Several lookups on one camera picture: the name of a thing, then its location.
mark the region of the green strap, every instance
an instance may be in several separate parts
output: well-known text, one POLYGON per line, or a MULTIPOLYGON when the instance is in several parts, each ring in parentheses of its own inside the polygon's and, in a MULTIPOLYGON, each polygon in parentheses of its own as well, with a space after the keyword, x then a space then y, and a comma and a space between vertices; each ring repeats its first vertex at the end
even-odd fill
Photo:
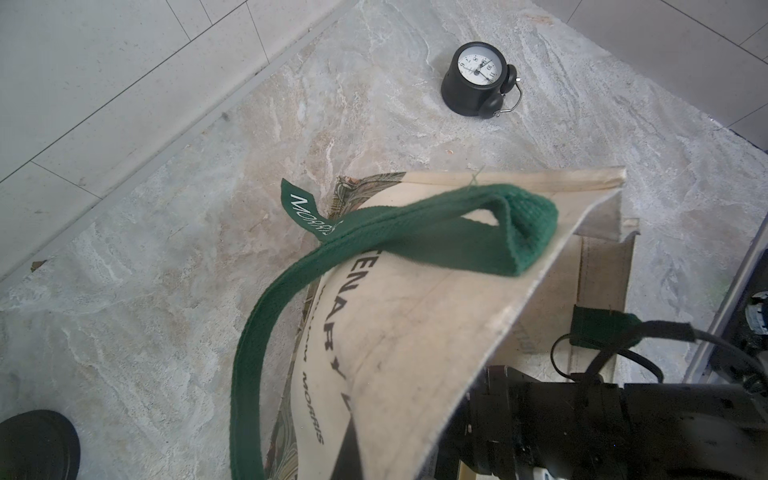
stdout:
POLYGON ((387 250, 414 260, 455 269, 517 276, 541 255, 557 226, 554 204, 513 185, 464 187, 406 207, 370 207, 333 222, 316 212, 314 198, 283 180, 287 191, 302 192, 299 202, 309 216, 286 207, 320 246, 294 263, 269 285, 253 308, 237 345, 230 399, 230 467, 234 480, 263 480, 259 435, 261 367, 277 317, 291 298, 334 266, 356 254, 387 250), (461 218, 473 210, 490 210, 498 226, 461 218))

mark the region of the wall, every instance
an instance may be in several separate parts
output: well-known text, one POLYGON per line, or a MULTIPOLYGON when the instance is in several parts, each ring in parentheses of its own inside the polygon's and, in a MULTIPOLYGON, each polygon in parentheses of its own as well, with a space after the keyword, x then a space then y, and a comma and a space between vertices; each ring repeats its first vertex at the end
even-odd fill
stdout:
POLYGON ((339 4, 0 2, 0 280, 339 4))
POLYGON ((766 0, 534 0, 768 150, 766 0))

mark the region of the black cord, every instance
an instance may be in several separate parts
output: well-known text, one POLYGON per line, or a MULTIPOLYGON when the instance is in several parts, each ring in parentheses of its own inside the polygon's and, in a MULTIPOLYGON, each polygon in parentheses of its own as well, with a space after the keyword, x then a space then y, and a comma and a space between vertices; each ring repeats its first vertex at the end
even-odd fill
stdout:
MULTIPOLYGON (((557 364, 555 364, 554 362, 554 349, 555 347, 558 346, 558 344, 561 341, 565 339, 576 339, 580 342, 588 343, 596 349, 605 348, 605 344, 602 342, 598 342, 597 340, 592 339, 588 336, 579 335, 577 333, 566 333, 565 335, 561 336, 560 338, 554 341, 554 343, 552 344, 552 348, 549 350, 549 360, 550 362, 552 362, 552 367, 554 368, 555 372, 560 374, 560 376, 563 376, 566 379, 573 380, 576 382, 577 380, 575 380, 572 376, 568 375, 567 373, 562 372, 558 368, 557 364)), ((617 354, 644 367, 645 369, 647 369, 648 371, 650 371, 656 376, 656 379, 658 380, 659 383, 664 383, 664 372, 662 372, 661 369, 655 363, 651 362, 649 359, 627 349, 620 349, 617 352, 617 354)))
MULTIPOLYGON (((694 328, 689 323, 664 322, 662 320, 651 320, 632 326, 620 333, 611 343, 603 348, 592 360, 584 372, 588 379, 595 377, 605 366, 607 361, 619 350, 632 345, 639 339, 659 338, 670 340, 681 340, 683 342, 695 342, 696 335, 694 328)), ((587 395, 587 386, 589 382, 582 382, 579 387, 579 393, 576 395, 577 402, 583 402, 587 395)))
POLYGON ((763 391, 768 389, 768 376, 766 376, 765 369, 760 364, 760 362, 757 361, 756 358, 754 358, 753 356, 747 355, 742 349, 740 349, 739 347, 735 346, 732 343, 729 343, 721 339, 719 336, 712 335, 711 333, 704 332, 703 330, 694 329, 694 335, 698 340, 714 343, 715 345, 722 347, 728 352, 731 352, 738 359, 743 360, 747 365, 755 369, 757 371, 757 374, 760 376, 760 379, 763 380, 763 391))

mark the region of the marble tile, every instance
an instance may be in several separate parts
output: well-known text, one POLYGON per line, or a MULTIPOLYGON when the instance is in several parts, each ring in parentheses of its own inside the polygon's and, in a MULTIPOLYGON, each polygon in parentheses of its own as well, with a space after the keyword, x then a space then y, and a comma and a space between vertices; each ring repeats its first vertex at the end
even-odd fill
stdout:
POLYGON ((213 23, 218 22, 226 14, 244 3, 243 0, 200 0, 205 12, 213 23))
POLYGON ((0 2, 0 180, 188 41, 166 2, 0 2))
POLYGON ((341 0, 248 0, 248 8, 266 55, 272 60, 341 3, 341 0))
POLYGON ((768 23, 768 3, 763 0, 662 0, 685 15, 740 44, 768 23))
POLYGON ((176 18, 184 27, 187 36, 192 39, 212 25, 200 0, 168 0, 176 18))
MULTIPOLYGON (((626 165, 624 213, 642 221, 627 310, 706 327, 768 210, 766 160, 528 0, 362 1, 0 293, 0 417, 69 416, 84 480, 229 478, 240 330, 270 281, 315 245, 281 211, 281 177, 323 209, 340 174, 626 165), (513 114, 483 121, 442 103, 454 50, 476 39, 518 66, 525 97, 513 114)), ((299 306, 270 340, 263 438, 299 306)), ((671 382, 690 355, 679 343, 638 351, 671 382)))
POLYGON ((50 242, 99 198, 30 162, 0 183, 0 272, 50 242))
POLYGON ((35 162, 104 197, 265 66, 248 8, 241 5, 35 162))
POLYGON ((576 12, 576 8, 581 3, 581 0, 534 0, 534 3, 563 22, 568 23, 571 15, 576 12))
POLYGON ((768 25, 762 27, 745 40, 741 47, 749 53, 762 58, 763 61, 768 60, 768 25))
POLYGON ((768 103, 765 62, 659 0, 583 0, 568 25, 722 125, 768 103))
POLYGON ((733 131, 768 151, 768 104, 730 126, 733 131))

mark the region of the black alarm clock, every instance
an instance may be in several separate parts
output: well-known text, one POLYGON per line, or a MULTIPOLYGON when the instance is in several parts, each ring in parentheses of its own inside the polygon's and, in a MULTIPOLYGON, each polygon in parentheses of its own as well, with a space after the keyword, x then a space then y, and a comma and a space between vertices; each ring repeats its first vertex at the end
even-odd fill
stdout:
POLYGON ((442 79, 442 100, 448 108, 467 117, 491 118, 513 111, 523 98, 518 71, 507 65, 504 55, 493 45, 472 41, 454 53, 451 66, 442 79), (520 98, 504 110, 504 96, 517 86, 520 98))

